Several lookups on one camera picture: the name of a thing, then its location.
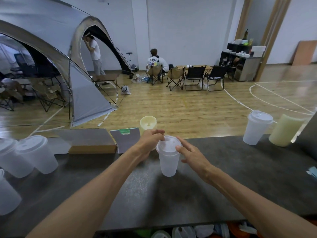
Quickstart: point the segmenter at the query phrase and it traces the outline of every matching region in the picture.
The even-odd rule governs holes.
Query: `hand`
[[[210,164],[197,147],[191,145],[180,137],[177,138],[183,145],[183,147],[176,146],[177,152],[181,153],[185,157],[185,159],[181,160],[181,162],[188,164],[203,181],[210,184],[210,176],[219,169]]]
[[[147,129],[143,132],[139,141],[134,145],[139,152],[140,162],[149,156],[150,151],[155,149],[160,140],[165,140],[164,133],[165,131],[162,129]]]

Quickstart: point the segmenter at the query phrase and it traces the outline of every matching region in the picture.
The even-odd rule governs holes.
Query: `yellow cylinder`
[[[268,139],[277,146],[288,146],[305,120],[283,114]]]
[[[157,128],[156,118],[153,116],[145,116],[140,120],[140,134],[142,135],[144,130]]]

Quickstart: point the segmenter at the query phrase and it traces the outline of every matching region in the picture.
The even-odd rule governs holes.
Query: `gray countertop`
[[[317,180],[306,173],[317,162],[296,147],[280,148],[264,136],[249,146],[241,136],[189,139],[206,158],[253,191],[299,215],[317,214]],[[66,198],[105,170],[118,155],[57,155],[58,169],[43,175],[34,170],[10,184],[23,200],[0,216],[0,237],[26,236]],[[100,230],[180,224],[216,223],[244,217],[215,188],[205,184],[187,164],[165,177],[156,151],[128,177]]]

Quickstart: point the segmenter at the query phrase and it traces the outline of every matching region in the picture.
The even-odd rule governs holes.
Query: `plastic cup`
[[[259,110],[254,110],[248,115],[248,119],[243,141],[249,145],[256,145],[267,128],[273,123],[273,117]]]
[[[156,128],[156,118],[153,116],[145,116],[140,120],[140,134],[147,129]]]
[[[20,140],[16,146],[16,152],[43,174],[51,173],[58,167],[57,160],[44,136],[35,135]]]
[[[4,170],[0,169],[0,216],[4,216],[18,207],[22,198],[4,178]]]
[[[176,173],[180,153],[175,146],[182,146],[180,141],[173,136],[166,135],[165,141],[159,141],[156,150],[159,156],[162,174],[171,177]]]
[[[15,151],[18,141],[14,139],[0,140],[0,166],[17,178],[27,176],[34,166]]]

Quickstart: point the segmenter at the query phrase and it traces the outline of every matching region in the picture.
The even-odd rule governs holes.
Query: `basketball court floor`
[[[139,127],[144,116],[154,116],[157,127],[183,138],[243,135],[252,110],[269,113],[277,122],[282,114],[309,120],[316,111],[317,65],[267,65],[259,82],[225,80],[225,90],[188,92],[174,88],[167,80],[134,84],[120,75],[118,85],[127,84],[131,95],[124,96],[113,85],[102,88],[119,108],[75,128],[107,130]],[[69,109],[52,106],[45,112],[38,100],[16,104],[11,112],[0,108],[0,137],[22,139],[31,135],[56,137],[54,129],[69,128]]]

